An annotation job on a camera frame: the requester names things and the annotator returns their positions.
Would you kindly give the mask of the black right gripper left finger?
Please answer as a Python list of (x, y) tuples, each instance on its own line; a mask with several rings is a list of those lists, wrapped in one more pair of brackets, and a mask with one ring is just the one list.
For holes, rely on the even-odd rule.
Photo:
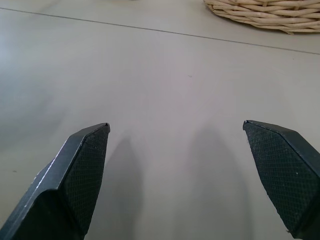
[(110, 125), (72, 134), (0, 229), (2, 240), (83, 240), (103, 180)]

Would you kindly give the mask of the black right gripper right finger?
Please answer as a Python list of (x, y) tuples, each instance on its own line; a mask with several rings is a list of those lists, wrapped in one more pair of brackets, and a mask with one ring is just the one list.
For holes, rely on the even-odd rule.
[(320, 238), (320, 154), (298, 132), (243, 123), (260, 181), (295, 239)]

